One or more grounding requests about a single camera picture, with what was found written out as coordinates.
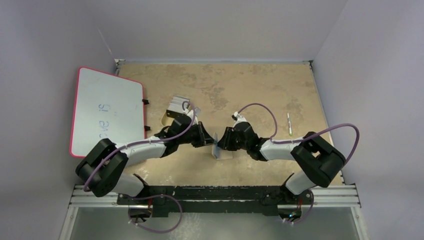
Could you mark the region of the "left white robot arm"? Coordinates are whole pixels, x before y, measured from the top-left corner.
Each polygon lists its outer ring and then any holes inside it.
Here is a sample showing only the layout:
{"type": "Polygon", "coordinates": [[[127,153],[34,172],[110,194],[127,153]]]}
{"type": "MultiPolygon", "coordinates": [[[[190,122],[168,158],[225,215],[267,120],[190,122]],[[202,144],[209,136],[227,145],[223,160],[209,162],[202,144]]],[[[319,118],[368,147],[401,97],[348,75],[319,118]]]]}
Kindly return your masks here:
{"type": "Polygon", "coordinates": [[[126,174],[126,167],[167,157],[180,145],[200,148],[215,142],[196,117],[181,115],[160,132],[138,142],[118,145],[109,138],[101,139],[77,165],[75,173],[84,182],[84,191],[96,197],[114,192],[142,205],[149,199],[148,184],[137,174],[126,174]]]}

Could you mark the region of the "blue credit card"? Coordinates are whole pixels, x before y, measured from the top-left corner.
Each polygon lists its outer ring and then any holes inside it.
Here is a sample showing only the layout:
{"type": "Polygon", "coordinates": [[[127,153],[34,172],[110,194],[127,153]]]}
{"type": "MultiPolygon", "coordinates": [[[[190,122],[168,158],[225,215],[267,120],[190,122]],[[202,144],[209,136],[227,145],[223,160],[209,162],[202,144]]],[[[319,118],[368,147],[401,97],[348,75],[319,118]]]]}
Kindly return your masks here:
{"type": "Polygon", "coordinates": [[[219,139],[218,139],[218,134],[216,132],[213,134],[213,139],[214,139],[214,144],[211,149],[211,154],[216,160],[219,160],[221,159],[221,149],[218,147],[219,139]]]}

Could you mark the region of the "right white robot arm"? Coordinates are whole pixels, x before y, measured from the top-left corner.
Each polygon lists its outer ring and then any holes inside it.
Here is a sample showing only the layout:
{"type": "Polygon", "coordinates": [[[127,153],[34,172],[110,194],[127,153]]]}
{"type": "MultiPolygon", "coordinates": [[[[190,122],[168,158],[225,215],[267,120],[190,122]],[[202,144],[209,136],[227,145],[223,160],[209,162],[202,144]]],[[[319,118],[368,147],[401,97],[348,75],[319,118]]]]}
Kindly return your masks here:
{"type": "Polygon", "coordinates": [[[256,161],[291,160],[300,170],[283,183],[280,196],[288,204],[300,198],[301,193],[313,187],[326,188],[346,163],[344,155],[316,132],[303,138],[277,144],[269,137],[259,137],[248,122],[227,127],[217,142],[225,151],[245,150],[256,161]]]}

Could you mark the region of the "beige leather card holder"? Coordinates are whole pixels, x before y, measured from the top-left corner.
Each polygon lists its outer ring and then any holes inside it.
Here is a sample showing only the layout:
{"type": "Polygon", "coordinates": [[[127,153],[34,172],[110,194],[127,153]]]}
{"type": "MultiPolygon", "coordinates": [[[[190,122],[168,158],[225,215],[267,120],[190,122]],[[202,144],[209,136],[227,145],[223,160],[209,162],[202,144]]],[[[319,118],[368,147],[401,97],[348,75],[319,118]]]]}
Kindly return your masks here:
{"type": "Polygon", "coordinates": [[[234,158],[234,154],[233,151],[228,151],[228,150],[222,150],[221,149],[221,159],[217,159],[217,160],[230,160],[234,158]]]}

